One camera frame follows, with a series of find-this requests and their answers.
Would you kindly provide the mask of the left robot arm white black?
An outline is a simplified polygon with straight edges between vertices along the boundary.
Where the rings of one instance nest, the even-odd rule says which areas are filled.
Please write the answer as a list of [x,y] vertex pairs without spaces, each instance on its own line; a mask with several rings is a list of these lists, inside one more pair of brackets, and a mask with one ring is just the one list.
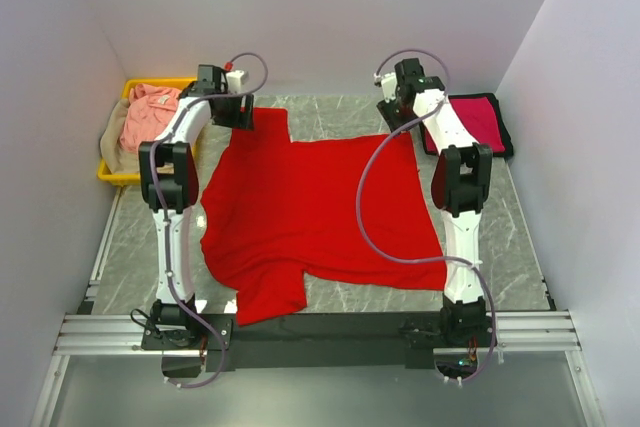
[[146,315],[143,346],[190,348],[207,337],[196,318],[195,287],[189,262],[189,226],[199,196],[193,146],[209,122],[227,128],[253,128],[251,93],[244,93],[248,73],[201,64],[197,77],[179,92],[167,127],[140,144],[142,197],[152,211],[158,240],[156,300]]

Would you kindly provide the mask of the red t-shirt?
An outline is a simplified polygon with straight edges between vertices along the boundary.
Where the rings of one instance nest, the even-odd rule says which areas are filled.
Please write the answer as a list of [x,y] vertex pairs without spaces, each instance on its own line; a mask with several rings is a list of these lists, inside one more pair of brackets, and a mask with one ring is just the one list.
[[211,275],[250,325],[307,305],[304,278],[442,290],[446,267],[412,138],[293,141],[283,109],[231,135],[201,204]]

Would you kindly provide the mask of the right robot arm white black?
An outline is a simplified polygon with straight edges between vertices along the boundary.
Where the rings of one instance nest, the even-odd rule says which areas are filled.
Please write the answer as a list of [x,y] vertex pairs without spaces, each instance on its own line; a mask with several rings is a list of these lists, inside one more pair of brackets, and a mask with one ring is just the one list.
[[420,60],[406,58],[392,73],[376,78],[383,100],[378,109],[392,130],[418,125],[438,156],[431,198],[445,228],[446,280],[439,334],[450,346],[464,346],[490,327],[485,290],[478,276],[479,226],[489,196],[492,157],[455,113],[445,85],[425,74]]

